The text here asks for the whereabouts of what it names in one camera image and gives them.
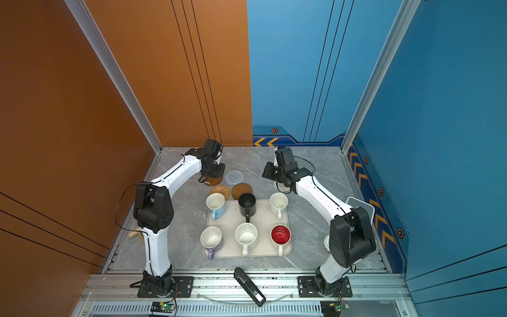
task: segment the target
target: wooden coaster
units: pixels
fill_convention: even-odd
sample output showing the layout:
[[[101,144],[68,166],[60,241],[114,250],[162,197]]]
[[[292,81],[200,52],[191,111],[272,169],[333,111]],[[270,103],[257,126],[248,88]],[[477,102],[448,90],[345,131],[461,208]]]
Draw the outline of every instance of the wooden coaster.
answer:
[[[229,199],[229,197],[231,197],[231,190],[229,189],[229,187],[225,186],[225,185],[218,185],[218,186],[215,186],[212,188],[212,190],[209,192],[209,194],[214,194],[214,193],[220,193],[224,196],[225,200]]]
[[[207,180],[204,181],[204,183],[208,186],[216,186],[218,184],[220,184],[220,182],[222,181],[222,177],[219,177],[219,178],[214,178],[214,177],[209,177]]]
[[[247,183],[240,183],[232,188],[232,198],[239,199],[244,193],[252,193],[252,187]]]

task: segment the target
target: mug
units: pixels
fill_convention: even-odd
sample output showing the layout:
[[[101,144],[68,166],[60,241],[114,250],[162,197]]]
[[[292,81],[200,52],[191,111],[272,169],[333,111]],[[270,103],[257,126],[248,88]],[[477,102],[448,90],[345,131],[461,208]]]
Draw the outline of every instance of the mug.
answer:
[[[288,198],[285,194],[274,193],[269,198],[271,204],[271,212],[278,216],[278,219],[282,219],[282,213],[287,210]]]
[[[255,248],[257,245],[257,228],[251,223],[239,225],[236,229],[236,240],[239,246],[243,248],[243,256],[248,256],[248,250]]]
[[[250,217],[255,215],[257,206],[255,206],[255,196],[250,193],[244,193],[239,196],[239,211],[246,217],[246,222],[250,222]]]
[[[222,246],[222,232],[217,227],[208,227],[201,233],[201,244],[208,250],[208,260],[212,260]]]
[[[278,256],[283,255],[283,249],[291,240],[291,231],[284,225],[276,225],[271,229],[271,245],[278,249]]]
[[[227,207],[225,206],[225,197],[221,193],[214,193],[206,198],[206,206],[211,212],[211,218],[217,220],[225,214]]]

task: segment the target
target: black mug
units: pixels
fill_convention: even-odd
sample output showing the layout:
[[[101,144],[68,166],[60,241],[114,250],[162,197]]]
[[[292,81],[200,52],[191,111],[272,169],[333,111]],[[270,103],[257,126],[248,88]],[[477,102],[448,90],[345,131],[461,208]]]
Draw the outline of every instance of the black mug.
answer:
[[[239,211],[246,217],[246,222],[250,222],[250,217],[255,215],[257,207],[255,206],[255,196],[250,193],[244,193],[239,196]]]

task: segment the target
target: yellow chevron stripe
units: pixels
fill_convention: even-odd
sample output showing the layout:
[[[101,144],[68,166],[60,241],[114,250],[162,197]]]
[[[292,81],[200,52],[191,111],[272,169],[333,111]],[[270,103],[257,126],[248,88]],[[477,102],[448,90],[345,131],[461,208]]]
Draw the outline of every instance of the yellow chevron stripe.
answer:
[[[357,153],[350,153],[350,165],[352,165],[352,156],[357,157]]]
[[[276,141],[276,140],[278,140],[278,139],[279,139],[279,138],[277,138],[277,137],[276,137],[276,138],[274,138],[274,139],[272,139],[271,141],[269,141],[269,142],[268,142],[268,145],[269,145],[269,146],[271,146],[271,147],[273,147],[273,146],[274,146],[274,145],[273,145],[273,142],[275,142],[275,141]]]
[[[375,228],[379,228],[379,220],[387,224],[387,221],[379,215],[375,215]]]
[[[261,147],[262,145],[259,145],[260,142],[264,141],[265,137],[262,137],[260,138],[257,142],[255,142],[254,144],[258,147]]]
[[[354,163],[354,175],[357,175],[357,167],[362,167],[360,163]]]
[[[361,179],[367,180],[368,177],[366,177],[366,175],[364,175],[364,174],[359,173],[359,187],[361,187]]]
[[[374,201],[373,199],[370,199],[370,205],[375,205],[375,206],[377,206],[377,207],[379,207],[379,208],[380,208],[379,203],[377,203],[377,202],[376,202],[376,201]]]
[[[396,243],[394,242],[394,238],[391,237],[387,232],[385,231],[382,231],[382,246],[385,248],[385,239],[388,238],[389,240],[392,241],[392,243]]]

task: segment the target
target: metal vent grille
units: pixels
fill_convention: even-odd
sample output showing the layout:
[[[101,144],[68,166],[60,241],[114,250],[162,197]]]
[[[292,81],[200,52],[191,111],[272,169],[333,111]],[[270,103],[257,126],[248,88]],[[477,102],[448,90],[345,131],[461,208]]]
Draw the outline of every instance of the metal vent grille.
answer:
[[[259,315],[275,314],[280,315],[311,315],[320,312],[320,303],[318,302],[294,302],[284,304],[267,305],[257,307],[256,305],[215,305],[212,303],[204,304],[180,304],[178,305],[178,314],[185,316],[218,314],[218,315],[241,315],[248,314]]]
[[[150,312],[151,302],[96,302],[92,307],[92,315],[146,315]]]
[[[151,302],[95,302],[92,316],[124,316],[150,314]],[[222,305],[203,301],[181,301],[178,303],[178,317],[184,316],[316,316],[321,315],[318,301],[289,301],[273,305]]]

